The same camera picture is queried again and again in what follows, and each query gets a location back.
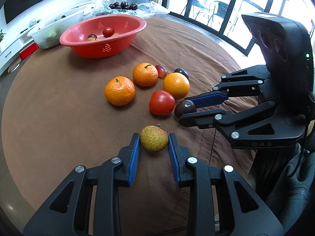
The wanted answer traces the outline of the clear plastic bag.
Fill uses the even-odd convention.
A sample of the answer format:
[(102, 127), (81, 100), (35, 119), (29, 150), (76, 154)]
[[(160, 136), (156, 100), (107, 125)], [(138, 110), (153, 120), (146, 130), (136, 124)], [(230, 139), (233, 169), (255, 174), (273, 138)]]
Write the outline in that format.
[(149, 0), (91, 0), (91, 8), (84, 19), (98, 16), (125, 14), (148, 19), (155, 15), (169, 14), (170, 10)]

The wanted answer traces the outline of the small plant on cabinet left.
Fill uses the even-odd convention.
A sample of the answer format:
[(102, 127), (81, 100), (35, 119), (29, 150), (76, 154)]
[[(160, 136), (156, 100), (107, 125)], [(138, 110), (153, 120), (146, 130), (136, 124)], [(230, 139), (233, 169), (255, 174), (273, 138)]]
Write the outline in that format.
[(0, 30), (0, 41), (2, 41), (4, 39), (4, 35), (5, 33), (3, 33), (3, 30)]

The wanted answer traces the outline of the mandarin orange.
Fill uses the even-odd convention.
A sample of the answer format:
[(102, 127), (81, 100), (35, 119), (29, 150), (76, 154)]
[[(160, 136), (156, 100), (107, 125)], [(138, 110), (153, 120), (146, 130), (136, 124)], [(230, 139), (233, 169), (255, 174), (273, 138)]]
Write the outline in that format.
[(135, 97), (136, 91), (133, 82), (125, 76), (117, 76), (111, 79), (105, 89), (106, 100), (115, 106), (129, 104)]
[(158, 81), (158, 70), (150, 63), (140, 63), (132, 71), (134, 82), (141, 87), (151, 87)]

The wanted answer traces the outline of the dark plum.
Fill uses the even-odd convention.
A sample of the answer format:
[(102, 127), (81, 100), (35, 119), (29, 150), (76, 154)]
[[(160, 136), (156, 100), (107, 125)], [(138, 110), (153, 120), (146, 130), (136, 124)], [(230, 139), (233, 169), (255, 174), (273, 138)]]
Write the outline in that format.
[(189, 74), (187, 73), (187, 71), (183, 68), (177, 68), (174, 73), (180, 73), (182, 75), (184, 75), (187, 79), (189, 79)]
[(182, 100), (175, 106), (175, 116), (180, 119), (182, 115), (197, 112), (196, 105), (191, 100)]

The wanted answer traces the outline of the red box under cabinet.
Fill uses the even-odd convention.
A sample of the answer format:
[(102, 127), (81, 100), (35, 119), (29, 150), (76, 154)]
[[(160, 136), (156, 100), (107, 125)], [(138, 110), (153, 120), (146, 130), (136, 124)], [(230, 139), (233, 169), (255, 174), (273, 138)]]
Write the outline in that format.
[(21, 60), (24, 60), (27, 57), (29, 57), (30, 55), (32, 55), (38, 49), (39, 49), (39, 46), (35, 42), (33, 42), (33, 43), (29, 44), (27, 47), (25, 47), (23, 50), (21, 50), (19, 52), (19, 56), (20, 56)]

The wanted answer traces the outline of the brown round tablecloth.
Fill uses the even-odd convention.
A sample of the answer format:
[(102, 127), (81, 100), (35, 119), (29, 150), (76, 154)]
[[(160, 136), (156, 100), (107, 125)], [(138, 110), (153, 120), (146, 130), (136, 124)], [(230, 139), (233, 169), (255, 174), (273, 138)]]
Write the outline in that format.
[(139, 63), (185, 69), (190, 95), (210, 91), (223, 74), (239, 70), (233, 57), (211, 39), (173, 17), (150, 18), (123, 52), (84, 59), (57, 46), (38, 50), (1, 78), (1, 207), (22, 231), (34, 212), (77, 165), (94, 167), (118, 154), (134, 133), (149, 125), (175, 133), (178, 142), (209, 165), (234, 166), (246, 176), (255, 151), (234, 150), (215, 129), (182, 127), (173, 115), (149, 111), (159, 79), (136, 87), (131, 103), (112, 106), (104, 95), (116, 76), (132, 78)]

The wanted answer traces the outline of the yellow lychee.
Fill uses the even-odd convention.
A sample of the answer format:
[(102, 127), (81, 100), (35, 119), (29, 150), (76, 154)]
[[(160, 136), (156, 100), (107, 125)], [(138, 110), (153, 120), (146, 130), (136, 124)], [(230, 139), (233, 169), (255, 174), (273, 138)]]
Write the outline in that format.
[(95, 38), (95, 37), (89, 37), (88, 39), (87, 39), (87, 41), (96, 41), (97, 40), (97, 38)]
[(168, 133), (156, 126), (146, 126), (140, 132), (140, 142), (148, 152), (159, 152), (168, 145)]

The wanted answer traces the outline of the dark plum back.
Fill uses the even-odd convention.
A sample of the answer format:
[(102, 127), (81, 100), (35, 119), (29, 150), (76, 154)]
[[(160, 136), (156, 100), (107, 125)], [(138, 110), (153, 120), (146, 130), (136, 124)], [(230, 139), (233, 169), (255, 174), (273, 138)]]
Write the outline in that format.
[(187, 79), (189, 79), (189, 74), (187, 73), (187, 71), (183, 68), (177, 68), (174, 73), (180, 73), (182, 75), (184, 75)]

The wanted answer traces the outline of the red plastic basin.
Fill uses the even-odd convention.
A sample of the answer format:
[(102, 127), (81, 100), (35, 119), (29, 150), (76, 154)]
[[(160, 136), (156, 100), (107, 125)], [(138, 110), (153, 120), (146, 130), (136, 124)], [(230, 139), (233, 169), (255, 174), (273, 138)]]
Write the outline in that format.
[(60, 44), (88, 59), (113, 56), (125, 50), (147, 22), (128, 14), (109, 14), (83, 20), (60, 36)]

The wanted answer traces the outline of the red tomato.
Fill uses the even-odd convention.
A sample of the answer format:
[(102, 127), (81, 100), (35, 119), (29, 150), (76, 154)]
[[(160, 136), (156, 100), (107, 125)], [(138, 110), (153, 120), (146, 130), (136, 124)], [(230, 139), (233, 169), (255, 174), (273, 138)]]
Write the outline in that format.
[(105, 28), (103, 29), (103, 36), (104, 36), (105, 38), (111, 37), (114, 33), (115, 33), (115, 30), (114, 30), (114, 28), (112, 28), (112, 27), (105, 27)]
[(155, 91), (149, 102), (149, 110), (158, 116), (167, 116), (172, 113), (175, 107), (175, 98), (168, 92)]

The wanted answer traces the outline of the red grape back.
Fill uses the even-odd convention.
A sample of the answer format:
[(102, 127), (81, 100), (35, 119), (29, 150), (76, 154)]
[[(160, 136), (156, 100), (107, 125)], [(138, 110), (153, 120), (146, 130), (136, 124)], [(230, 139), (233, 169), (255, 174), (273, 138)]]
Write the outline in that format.
[(161, 78), (161, 79), (164, 79), (166, 76), (167, 76), (167, 70), (165, 69), (164, 66), (162, 65), (156, 65), (155, 66), (157, 71), (158, 71), (158, 77)]

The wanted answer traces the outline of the white tv cabinet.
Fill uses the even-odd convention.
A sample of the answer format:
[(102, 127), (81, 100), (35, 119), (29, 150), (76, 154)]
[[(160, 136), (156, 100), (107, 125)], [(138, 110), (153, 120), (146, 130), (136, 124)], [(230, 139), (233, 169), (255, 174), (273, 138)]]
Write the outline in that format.
[(86, 15), (86, 7), (90, 4), (90, 2), (79, 2), (74, 5), (58, 2), (40, 2), (17, 16), (8, 24), (5, 31), (6, 37), (1, 41), (1, 73), (4, 73), (10, 67), (10, 64), (20, 57), (19, 52), (21, 50), (34, 42), (27, 34), (36, 24), (77, 7), (84, 9), (84, 15)]

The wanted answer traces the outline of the white plastic basin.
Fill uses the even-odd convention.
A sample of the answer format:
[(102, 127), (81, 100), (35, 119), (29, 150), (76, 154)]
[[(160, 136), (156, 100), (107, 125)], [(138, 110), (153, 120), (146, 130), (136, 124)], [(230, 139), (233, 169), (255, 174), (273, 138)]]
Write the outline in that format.
[(42, 20), (28, 32), (40, 49), (49, 49), (60, 44), (60, 36), (71, 26), (83, 20), (84, 9), (73, 8), (50, 19)]

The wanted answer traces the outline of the pile of dark plums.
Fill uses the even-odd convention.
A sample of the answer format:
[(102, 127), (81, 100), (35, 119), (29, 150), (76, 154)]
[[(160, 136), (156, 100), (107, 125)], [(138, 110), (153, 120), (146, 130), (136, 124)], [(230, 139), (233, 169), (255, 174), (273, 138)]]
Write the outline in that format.
[(136, 3), (129, 4), (128, 2), (115, 2), (109, 5), (110, 9), (122, 9), (122, 10), (137, 10), (138, 5)]

